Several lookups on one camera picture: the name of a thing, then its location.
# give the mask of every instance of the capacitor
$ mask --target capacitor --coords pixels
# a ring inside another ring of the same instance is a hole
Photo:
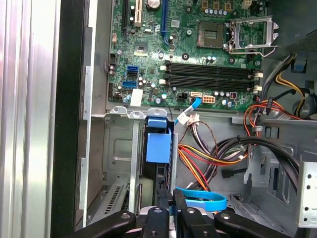
[[[206,59],[206,63],[209,63],[212,60],[211,56],[208,56]]]
[[[134,14],[135,13],[135,6],[130,6],[130,11],[131,11],[131,14]]]
[[[172,42],[173,42],[173,39],[174,39],[174,37],[173,37],[173,36],[170,36],[170,37],[168,38],[168,42],[169,42],[169,43],[172,43]]]
[[[160,98],[156,98],[156,99],[155,99],[155,103],[156,103],[156,104],[160,104],[160,102],[161,102]]]

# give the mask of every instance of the screw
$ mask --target screw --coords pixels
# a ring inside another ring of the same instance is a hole
[[[229,216],[228,214],[225,214],[225,213],[222,213],[220,216],[221,216],[223,219],[226,219],[226,220],[228,220],[228,219],[230,218],[230,216]]]
[[[193,208],[188,208],[188,209],[187,209],[187,212],[189,212],[189,213],[194,213],[195,210],[194,210]]]
[[[121,216],[122,219],[128,219],[130,218],[130,215],[126,214],[126,213],[123,213],[122,216]]]

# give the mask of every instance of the black slot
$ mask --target black slot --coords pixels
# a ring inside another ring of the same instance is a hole
[[[127,72],[128,77],[137,77],[138,73],[133,73],[133,72]]]
[[[254,86],[252,81],[232,81],[219,78],[199,78],[170,75],[168,78],[171,87],[201,87],[218,90],[250,91]]]
[[[127,36],[128,13],[129,13],[128,8],[129,8],[129,0],[123,0],[121,30],[124,36]]]

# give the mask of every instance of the pci slot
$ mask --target pci slot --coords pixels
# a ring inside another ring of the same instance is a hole
[[[169,45],[167,41],[167,35],[166,35],[166,22],[167,22],[167,7],[168,7],[168,0],[162,0],[162,19],[161,19],[161,28],[160,33],[163,37],[164,43],[166,45]]]
[[[142,26],[142,0],[136,0],[135,3],[135,17],[134,17],[134,26]]]
[[[129,8],[129,0],[123,0],[121,30],[125,37],[127,36],[127,32],[128,32],[127,31],[128,14],[129,14],[128,8]]]
[[[253,79],[253,70],[233,67],[171,63],[165,61],[166,72],[184,76],[210,76],[235,79]]]
[[[170,75],[168,82],[171,87],[192,88],[194,85],[196,88],[235,90],[237,92],[249,92],[254,87],[253,81],[232,81],[219,78],[184,77],[177,75]]]

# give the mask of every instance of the gray metal frame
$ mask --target gray metal frame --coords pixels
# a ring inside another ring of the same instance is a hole
[[[50,237],[60,0],[0,1],[0,237]]]

